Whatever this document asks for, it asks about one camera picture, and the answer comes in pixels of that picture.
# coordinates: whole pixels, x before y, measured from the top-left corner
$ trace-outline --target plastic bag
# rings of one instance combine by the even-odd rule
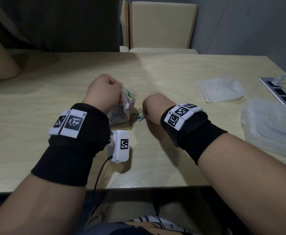
[[[137,98],[136,92],[132,89],[127,89],[125,85],[122,85],[121,93],[123,105],[117,105],[109,112],[109,125],[127,122],[130,117],[130,111],[134,107]]]
[[[197,81],[197,85],[207,103],[237,99],[245,94],[245,89],[240,82],[232,77],[219,77]]]

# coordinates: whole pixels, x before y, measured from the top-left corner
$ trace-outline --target chair backrest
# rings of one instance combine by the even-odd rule
[[[120,23],[122,29],[123,46],[129,47],[128,3],[122,2]]]
[[[189,48],[196,14],[195,4],[132,2],[131,48]]]

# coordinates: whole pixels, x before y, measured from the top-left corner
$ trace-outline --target table surface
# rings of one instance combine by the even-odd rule
[[[48,146],[47,132],[59,114],[81,102],[90,82],[108,73],[137,94],[135,109],[161,92],[176,103],[202,106],[212,123],[244,139],[241,109],[254,97],[275,99],[258,77],[284,72],[267,57],[138,53],[14,52],[23,67],[0,81],[0,192],[11,192],[29,174]],[[246,89],[240,100],[205,103],[196,81],[220,76],[238,79]],[[130,158],[107,163],[98,189],[202,186],[208,182],[192,159],[174,147],[162,128],[147,121],[113,126],[130,132]],[[100,152],[88,178],[93,189],[107,150]],[[286,164],[286,157],[272,154]]]

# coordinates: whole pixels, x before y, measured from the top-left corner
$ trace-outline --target white plug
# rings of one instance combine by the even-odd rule
[[[114,130],[110,136],[111,142],[108,144],[107,157],[113,156],[112,162],[126,162],[129,159],[129,139],[127,130]]]

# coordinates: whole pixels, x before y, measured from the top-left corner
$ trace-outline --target transparent plastic packaging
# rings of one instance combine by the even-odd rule
[[[242,109],[241,122],[247,142],[286,156],[286,105],[251,99]]]
[[[122,105],[117,105],[108,114],[109,125],[121,124],[127,122],[130,117],[130,112],[134,107],[137,99],[137,93],[131,88],[122,85]]]
[[[200,80],[197,81],[197,85],[207,103],[237,99],[245,94],[243,86],[233,77]]]

